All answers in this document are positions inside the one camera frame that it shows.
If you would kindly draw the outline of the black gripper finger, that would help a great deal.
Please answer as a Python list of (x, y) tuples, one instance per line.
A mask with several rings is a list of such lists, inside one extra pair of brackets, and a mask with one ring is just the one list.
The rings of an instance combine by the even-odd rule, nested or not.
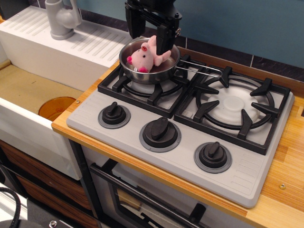
[(175, 43), (176, 37), (178, 37), (180, 33), (180, 28), (171, 28), (169, 25), (161, 24), (157, 28), (156, 54), (160, 56), (171, 50)]
[(145, 32), (146, 21), (142, 17), (139, 9), (131, 8), (129, 5), (125, 6), (126, 21), (131, 38), (138, 38)]

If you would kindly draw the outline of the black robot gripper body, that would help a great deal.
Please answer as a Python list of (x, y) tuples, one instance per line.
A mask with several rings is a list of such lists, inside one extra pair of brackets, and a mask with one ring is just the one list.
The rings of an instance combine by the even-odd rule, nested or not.
[(128, 25), (149, 23), (160, 26), (179, 26), (181, 13), (175, 8), (174, 0), (128, 0), (125, 3)]

